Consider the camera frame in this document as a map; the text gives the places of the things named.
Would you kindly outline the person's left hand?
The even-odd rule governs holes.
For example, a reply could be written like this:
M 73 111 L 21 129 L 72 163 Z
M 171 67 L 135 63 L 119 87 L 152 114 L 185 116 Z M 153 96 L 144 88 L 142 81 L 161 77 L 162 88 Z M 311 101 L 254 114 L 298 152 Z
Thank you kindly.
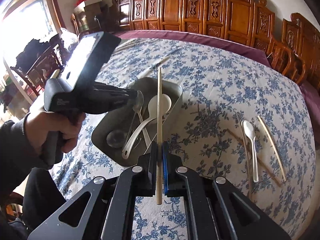
M 69 119 L 62 114 L 37 111 L 30 113 L 26 117 L 24 130 L 28 141 L 38 155 L 42 153 L 42 146 L 49 132 L 61 132 L 63 134 L 62 137 L 66 142 L 62 146 L 62 152 L 68 153 L 77 145 L 82 122 L 85 118 L 86 114 L 80 113 L 78 114 L 75 124 L 72 124 Z

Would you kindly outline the dark sleeve left forearm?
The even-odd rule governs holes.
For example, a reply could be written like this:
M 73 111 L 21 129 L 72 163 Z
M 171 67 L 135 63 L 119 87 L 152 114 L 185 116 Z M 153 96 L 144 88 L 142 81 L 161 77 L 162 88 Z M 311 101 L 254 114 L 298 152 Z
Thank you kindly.
M 15 123 L 6 121 L 1 126 L 1 203 L 31 172 L 32 168 L 50 169 L 31 146 L 25 132 L 25 119 Z

